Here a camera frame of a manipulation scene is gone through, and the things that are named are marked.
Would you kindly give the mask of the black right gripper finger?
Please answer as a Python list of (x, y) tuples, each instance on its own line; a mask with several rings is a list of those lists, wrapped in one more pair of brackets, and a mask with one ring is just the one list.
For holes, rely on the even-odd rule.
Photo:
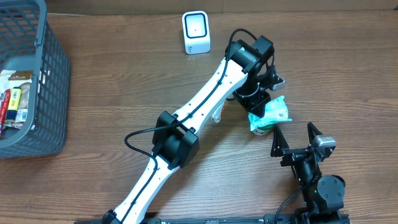
[(320, 132), (312, 122), (309, 122), (307, 124), (307, 131), (308, 131), (309, 143), (312, 146), (320, 146), (323, 137), (322, 132)]
[(271, 157), (282, 157), (289, 149), (282, 131), (278, 126), (274, 126)]

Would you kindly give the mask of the teal white snack packet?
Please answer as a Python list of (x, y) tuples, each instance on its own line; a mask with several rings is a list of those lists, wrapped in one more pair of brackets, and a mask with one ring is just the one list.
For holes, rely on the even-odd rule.
[(257, 127), (292, 121), (292, 119), (289, 118), (289, 109), (285, 103), (284, 95), (271, 100), (265, 105), (264, 117), (259, 118), (256, 115), (249, 113), (248, 118), (251, 131)]

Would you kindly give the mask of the orange white small packet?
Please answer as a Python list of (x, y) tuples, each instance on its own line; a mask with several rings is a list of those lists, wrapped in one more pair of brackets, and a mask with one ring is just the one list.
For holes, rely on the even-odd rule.
[(221, 114), (224, 108), (224, 102), (217, 107), (217, 109), (210, 116), (210, 120), (214, 123), (219, 123), (221, 121)]

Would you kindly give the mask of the yellow black tube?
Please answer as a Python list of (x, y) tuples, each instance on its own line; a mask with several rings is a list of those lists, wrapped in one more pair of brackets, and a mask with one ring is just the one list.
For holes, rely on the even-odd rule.
[(22, 89), (21, 87), (14, 87), (11, 91), (11, 97), (7, 109), (6, 121), (14, 122), (17, 116), (17, 111), (21, 99)]

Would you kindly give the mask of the beige snack bag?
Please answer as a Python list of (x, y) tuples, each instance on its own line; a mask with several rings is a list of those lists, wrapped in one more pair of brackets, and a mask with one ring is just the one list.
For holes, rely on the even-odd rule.
[(1, 127), (21, 129), (29, 112), (33, 71), (1, 71)]

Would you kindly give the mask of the red snack bar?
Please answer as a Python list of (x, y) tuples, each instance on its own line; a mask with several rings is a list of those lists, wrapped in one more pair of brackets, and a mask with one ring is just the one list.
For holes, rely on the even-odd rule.
[(4, 122), (6, 119), (10, 97), (11, 97), (11, 91), (10, 89), (8, 89), (4, 93), (4, 99), (1, 104), (1, 130), (3, 129)]

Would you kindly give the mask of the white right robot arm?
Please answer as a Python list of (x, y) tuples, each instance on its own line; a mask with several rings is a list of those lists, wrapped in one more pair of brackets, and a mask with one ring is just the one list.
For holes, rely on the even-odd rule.
[[(299, 189), (282, 202), (274, 215), (264, 218), (274, 224), (349, 223), (349, 216), (340, 213), (344, 207), (344, 179), (338, 175), (323, 176), (319, 166), (335, 150), (336, 141), (333, 136), (322, 134), (311, 122), (307, 124), (307, 131), (308, 146), (291, 149), (280, 128), (274, 127), (271, 156), (281, 157), (280, 165), (292, 169)], [(298, 194), (302, 194), (305, 206), (297, 208), (293, 214), (281, 214), (287, 202)]]

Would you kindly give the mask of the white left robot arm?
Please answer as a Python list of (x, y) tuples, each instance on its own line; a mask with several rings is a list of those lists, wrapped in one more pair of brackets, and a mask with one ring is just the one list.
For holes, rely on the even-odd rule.
[(150, 131), (154, 134), (149, 163), (129, 195), (114, 210), (105, 213), (103, 223), (141, 223), (146, 211), (167, 179), (185, 167), (199, 148), (198, 133), (229, 95), (250, 113), (264, 115), (270, 100), (260, 75), (274, 55), (273, 43), (260, 36), (252, 45), (230, 40), (225, 57), (200, 91), (175, 113), (164, 111)]

